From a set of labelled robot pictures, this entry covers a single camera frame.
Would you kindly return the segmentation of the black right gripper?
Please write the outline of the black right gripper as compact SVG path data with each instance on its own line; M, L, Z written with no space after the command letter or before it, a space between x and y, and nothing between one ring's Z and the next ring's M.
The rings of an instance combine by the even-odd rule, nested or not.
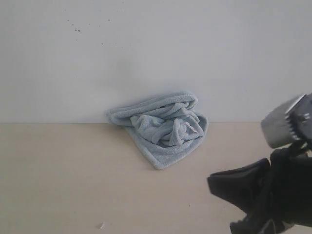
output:
M261 130L271 148L312 141L312 95L298 95L274 108ZM294 143L247 166L207 177L210 193L242 210L230 223L233 234L281 234L312 225L312 159L308 146Z

